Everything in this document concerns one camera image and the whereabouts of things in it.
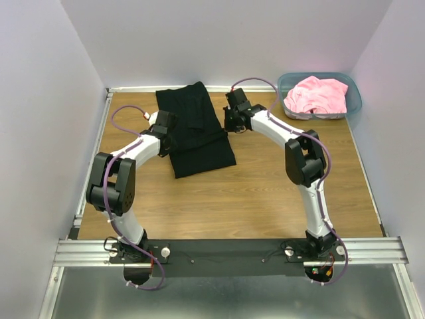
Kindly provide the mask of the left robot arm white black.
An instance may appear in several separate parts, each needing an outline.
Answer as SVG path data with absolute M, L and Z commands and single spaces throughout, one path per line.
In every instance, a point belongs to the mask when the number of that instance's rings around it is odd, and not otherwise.
M 86 189 L 86 202 L 101 211 L 117 234 L 124 254 L 134 263 L 145 257 L 153 258 L 147 246 L 145 229 L 133 212 L 136 171 L 155 156 L 165 157 L 175 149 L 171 136 L 177 125 L 177 116 L 167 111 L 151 115 L 144 113 L 149 128 L 136 132 L 135 140 L 112 153 L 100 152 L 94 156 Z

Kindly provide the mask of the black t shirt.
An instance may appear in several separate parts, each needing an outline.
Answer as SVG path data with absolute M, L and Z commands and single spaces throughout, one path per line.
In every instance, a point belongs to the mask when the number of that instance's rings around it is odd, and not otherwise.
M 236 158 L 202 82 L 158 90 L 158 108 L 177 116 L 171 132 L 177 147 L 169 154 L 175 178 L 236 165 Z

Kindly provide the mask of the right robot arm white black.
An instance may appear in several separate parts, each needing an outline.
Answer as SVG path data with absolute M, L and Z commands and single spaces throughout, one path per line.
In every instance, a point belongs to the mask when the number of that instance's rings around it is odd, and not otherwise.
M 264 106 L 251 105 L 243 89 L 226 93 L 224 128 L 227 132 L 251 130 L 270 138 L 284 149 L 286 174 L 298 186 L 307 218 L 303 252 L 315 261 L 328 255 L 335 242 L 323 180 L 326 160 L 315 131 L 302 131 L 281 121 Z

